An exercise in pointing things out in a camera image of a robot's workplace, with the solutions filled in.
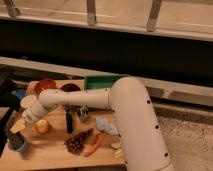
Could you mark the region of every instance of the toy vegetable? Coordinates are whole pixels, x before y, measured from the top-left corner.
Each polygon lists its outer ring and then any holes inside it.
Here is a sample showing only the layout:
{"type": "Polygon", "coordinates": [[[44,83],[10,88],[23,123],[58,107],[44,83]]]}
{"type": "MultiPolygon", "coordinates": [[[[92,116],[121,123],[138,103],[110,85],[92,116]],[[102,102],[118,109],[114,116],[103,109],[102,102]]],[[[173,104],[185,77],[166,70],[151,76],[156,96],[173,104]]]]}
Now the toy vegetable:
{"type": "Polygon", "coordinates": [[[101,143],[103,142],[105,136],[106,136],[106,134],[103,132],[97,134],[92,146],[89,149],[84,151],[84,153],[83,153],[84,157],[90,156],[92,153],[94,153],[97,150],[97,148],[101,145],[101,143]]]}

